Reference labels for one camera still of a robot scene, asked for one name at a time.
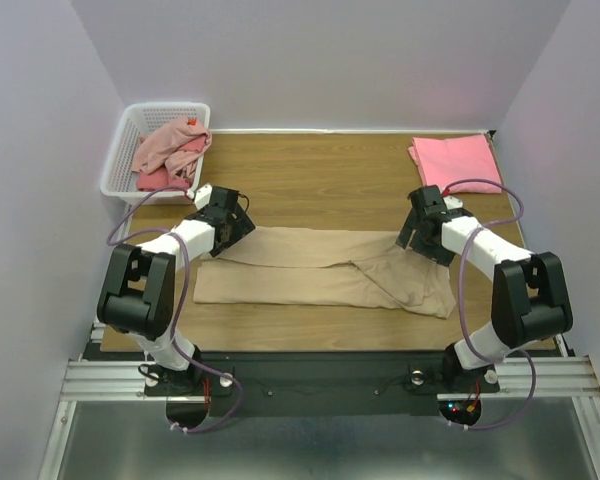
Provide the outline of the beige t shirt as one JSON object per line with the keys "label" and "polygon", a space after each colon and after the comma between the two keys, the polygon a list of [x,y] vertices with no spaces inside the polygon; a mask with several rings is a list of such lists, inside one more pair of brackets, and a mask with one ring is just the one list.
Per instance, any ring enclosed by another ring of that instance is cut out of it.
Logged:
{"label": "beige t shirt", "polygon": [[446,319],[448,268],[395,243],[391,231],[258,227],[198,270],[200,304],[400,309]]}

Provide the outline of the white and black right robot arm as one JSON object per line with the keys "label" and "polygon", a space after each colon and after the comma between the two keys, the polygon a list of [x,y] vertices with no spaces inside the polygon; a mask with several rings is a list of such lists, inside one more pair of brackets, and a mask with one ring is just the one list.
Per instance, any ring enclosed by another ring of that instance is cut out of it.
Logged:
{"label": "white and black right robot arm", "polygon": [[[551,252],[533,253],[499,235],[454,206],[437,186],[408,194],[411,210],[396,245],[448,267],[460,257],[458,311],[463,338],[443,354],[440,378],[462,390],[476,371],[537,341],[568,332],[573,313],[564,270]],[[473,265],[492,283],[490,320],[470,333],[464,313],[464,271]]]}

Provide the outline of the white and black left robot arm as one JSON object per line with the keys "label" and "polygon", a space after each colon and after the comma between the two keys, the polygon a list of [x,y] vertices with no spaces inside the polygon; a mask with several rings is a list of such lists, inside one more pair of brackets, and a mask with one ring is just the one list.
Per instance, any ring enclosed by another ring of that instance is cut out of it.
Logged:
{"label": "white and black left robot arm", "polygon": [[171,229],[132,245],[115,227],[106,238],[113,248],[99,296],[97,319],[130,336],[155,363],[139,368],[148,395],[192,395],[208,390],[211,373],[200,366],[201,352],[177,327],[191,281],[191,262],[217,257],[255,230],[247,196],[206,184],[178,187],[195,207]]}

